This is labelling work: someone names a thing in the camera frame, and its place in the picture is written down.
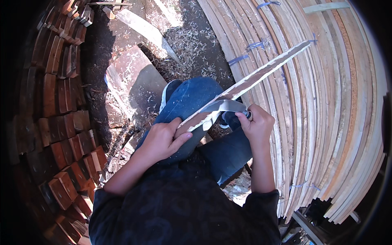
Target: sleeve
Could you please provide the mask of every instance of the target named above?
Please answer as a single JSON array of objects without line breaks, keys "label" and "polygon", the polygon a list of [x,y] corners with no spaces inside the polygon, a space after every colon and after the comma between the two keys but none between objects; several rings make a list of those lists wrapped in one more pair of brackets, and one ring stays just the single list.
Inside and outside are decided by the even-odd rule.
[{"label": "sleeve", "polygon": [[242,206],[245,219],[258,231],[259,239],[265,241],[265,244],[281,244],[276,215],[278,200],[278,190],[269,193],[253,192]]},{"label": "sleeve", "polygon": [[104,189],[94,195],[93,214],[89,222],[89,235],[92,245],[112,244],[112,237],[124,198]]}]

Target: stacked wood blocks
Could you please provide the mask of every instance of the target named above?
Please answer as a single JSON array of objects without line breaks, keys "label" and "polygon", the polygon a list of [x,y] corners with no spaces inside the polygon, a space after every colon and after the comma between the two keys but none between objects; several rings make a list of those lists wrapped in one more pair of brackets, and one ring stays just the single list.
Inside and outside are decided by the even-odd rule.
[{"label": "stacked wood blocks", "polygon": [[7,122],[20,196],[56,244],[86,244],[83,224],[92,212],[97,171],[107,162],[90,125],[80,76],[79,45],[94,16],[87,2],[52,1],[31,29],[14,117]]},{"label": "stacked wood blocks", "polygon": [[[270,152],[280,192],[278,217],[288,222],[312,199],[333,198],[325,217],[342,223],[369,190],[385,157],[386,76],[370,31],[349,3],[333,9],[342,0],[198,2],[226,59],[248,55],[230,66],[236,82],[303,40],[316,39],[242,100],[276,119]],[[309,11],[327,2],[331,9]]]}]

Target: knee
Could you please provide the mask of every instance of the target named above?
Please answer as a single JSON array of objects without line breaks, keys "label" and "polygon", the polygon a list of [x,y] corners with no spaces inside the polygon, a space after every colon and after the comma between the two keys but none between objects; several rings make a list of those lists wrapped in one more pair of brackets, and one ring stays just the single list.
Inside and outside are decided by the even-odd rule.
[{"label": "knee", "polygon": [[222,87],[219,85],[217,81],[209,77],[197,77],[191,78],[185,82],[183,82],[190,88],[191,90],[203,91],[204,93],[218,95],[223,92]]}]

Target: person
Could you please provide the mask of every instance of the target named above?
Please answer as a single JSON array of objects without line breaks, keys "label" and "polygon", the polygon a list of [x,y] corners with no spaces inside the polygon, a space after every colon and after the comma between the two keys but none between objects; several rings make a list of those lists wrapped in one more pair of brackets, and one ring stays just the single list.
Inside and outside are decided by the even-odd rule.
[{"label": "person", "polygon": [[[196,148],[203,127],[174,139],[179,124],[222,93],[213,79],[170,82],[162,106],[130,160],[98,189],[89,222],[99,244],[280,244],[270,156],[275,119],[258,105],[253,120],[226,112],[232,133]],[[251,189],[241,207],[220,185],[253,157]]]}]

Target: stack of curved planks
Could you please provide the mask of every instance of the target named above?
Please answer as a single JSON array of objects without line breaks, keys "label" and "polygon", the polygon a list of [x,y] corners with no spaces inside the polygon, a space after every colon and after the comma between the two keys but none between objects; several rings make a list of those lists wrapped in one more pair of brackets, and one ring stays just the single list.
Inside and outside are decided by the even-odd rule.
[{"label": "stack of curved planks", "polygon": [[[325,217],[342,223],[385,156],[381,110],[387,84],[370,31],[349,3],[331,9],[330,0],[284,0],[257,9],[265,1],[198,1],[226,59],[249,56],[231,66],[236,82],[297,43],[317,40],[242,100],[276,119],[270,152],[280,192],[278,217],[288,222],[312,199],[333,198]],[[317,4],[323,5],[305,14],[303,8]],[[246,50],[257,42],[264,48]]]}]

